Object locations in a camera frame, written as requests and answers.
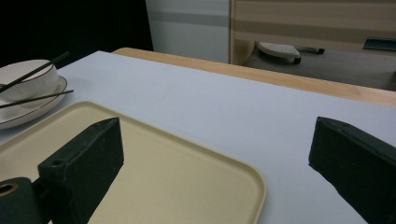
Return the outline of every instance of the plastic tray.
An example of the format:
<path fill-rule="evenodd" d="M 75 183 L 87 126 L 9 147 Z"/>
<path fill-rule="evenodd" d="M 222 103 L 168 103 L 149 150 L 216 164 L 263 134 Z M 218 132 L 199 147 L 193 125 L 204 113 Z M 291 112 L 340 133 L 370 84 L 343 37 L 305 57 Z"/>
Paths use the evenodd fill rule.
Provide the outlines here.
<path fill-rule="evenodd" d="M 90 223 L 257 223 L 264 178 L 251 166 L 100 105 L 59 111 L 0 146 L 0 180 L 37 165 L 92 123 L 119 117 L 125 162 Z"/>

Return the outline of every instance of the plate rim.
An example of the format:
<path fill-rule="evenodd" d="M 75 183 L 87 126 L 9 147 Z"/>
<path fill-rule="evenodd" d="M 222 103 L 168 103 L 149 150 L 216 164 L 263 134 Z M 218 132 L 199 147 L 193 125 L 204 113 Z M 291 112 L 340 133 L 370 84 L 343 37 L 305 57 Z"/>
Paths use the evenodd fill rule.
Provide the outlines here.
<path fill-rule="evenodd" d="M 63 76 L 59 76 L 59 84 L 58 84 L 58 85 L 62 85 L 62 91 L 64 91 L 64 90 L 67 88 L 67 79 L 66 79 L 65 77 L 63 77 Z M 50 107 L 50 104 L 51 104 L 51 103 L 54 103 L 53 106 L 56 106 L 57 104 L 59 104 L 59 103 L 61 102 L 61 100 L 63 99 L 63 97 L 64 97 L 64 95 L 55 96 L 53 99 L 51 99 L 50 101 L 44 103 L 43 105 L 41 105 L 41 106 L 39 106 L 39 107 L 35 107 L 35 108 L 33 108 L 32 110 L 27 111 L 26 113 L 23 113 L 23 114 L 21 114 L 20 116 L 18 116 L 18 117 L 16 117 L 16 118 L 7 119 L 7 120 L 5 120 L 5 121 L 0 121 L 0 130 L 4 130 L 4 129 L 16 127 L 16 126 L 18 126 L 18 125 L 21 125 L 21 124 L 23 124 L 23 123 L 26 123 L 26 122 L 28 122 L 28 121 L 31 121 L 31 120 L 33 120 L 33 119 L 36 119 L 36 118 L 42 116 L 43 114 L 45 114 L 45 113 L 47 113 L 49 110 L 51 110 L 51 107 Z M 22 123 L 16 122 L 16 124 L 12 124 L 13 121 L 22 119 L 22 118 L 24 118 L 24 117 L 26 117 L 26 116 L 29 116 L 29 115 L 31 115 L 31 114 L 37 112 L 37 111 L 45 110 L 45 109 L 47 109 L 46 107 L 48 108 L 48 110 L 47 110 L 47 111 L 44 111 L 43 114 L 38 115 L 38 116 L 32 116 L 31 119 L 28 119 L 28 120 L 26 120 L 25 122 L 22 122 Z"/>

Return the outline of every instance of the black chopstick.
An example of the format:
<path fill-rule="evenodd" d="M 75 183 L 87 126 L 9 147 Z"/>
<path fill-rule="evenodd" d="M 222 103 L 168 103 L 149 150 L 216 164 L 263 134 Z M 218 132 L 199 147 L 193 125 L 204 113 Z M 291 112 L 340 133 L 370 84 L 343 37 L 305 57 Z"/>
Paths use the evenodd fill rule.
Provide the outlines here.
<path fill-rule="evenodd" d="M 61 92 L 53 93 L 53 94 L 50 94 L 50 95 L 45 95 L 45 96 L 40 96 L 40 97 L 36 97 L 36 98 L 32 98 L 32 99 L 26 99 L 26 100 L 17 101 L 17 102 L 10 103 L 10 104 L 7 104 L 7 105 L 0 105 L 0 109 L 1 108 L 6 108 L 6 107 L 10 107 L 10 106 L 14 106 L 14 105 L 26 104 L 26 103 L 30 103 L 30 102 L 33 102 L 33 101 L 54 97 L 54 96 L 59 96 L 59 95 L 67 94 L 67 93 L 70 93 L 70 92 L 73 92 L 73 90 L 71 90 L 71 91 L 61 91 Z"/>
<path fill-rule="evenodd" d="M 28 77 L 34 75 L 35 73 L 37 73 L 37 72 L 43 70 L 44 68 L 46 68 L 46 67 L 48 67 L 48 66 L 50 66 L 50 65 L 52 65 L 52 64 L 55 64 L 55 63 L 59 62 L 59 61 L 62 60 L 63 58 L 69 56 L 69 54 L 70 54 L 69 52 L 66 52 L 66 53 L 64 53 L 64 54 L 62 54 L 62 55 L 60 55 L 60 56 L 58 56 L 57 58 L 53 59 L 52 61 L 47 62 L 47 63 L 45 63 L 45 64 L 39 66 L 37 69 L 33 70 L 32 72 L 29 72 L 28 74 L 26 74 L 26 75 L 24 75 L 24 76 L 22 76 L 22 77 L 19 77 L 19 78 L 15 79 L 15 80 L 13 80 L 12 82 L 10 82 L 10 83 L 8 83 L 7 85 L 3 86 L 3 87 L 0 89 L 0 92 L 3 92 L 3 91 L 8 90 L 9 88 L 11 88 L 11 87 L 15 86 L 16 84 L 18 84 L 18 83 L 24 81 L 26 78 L 28 78 Z"/>

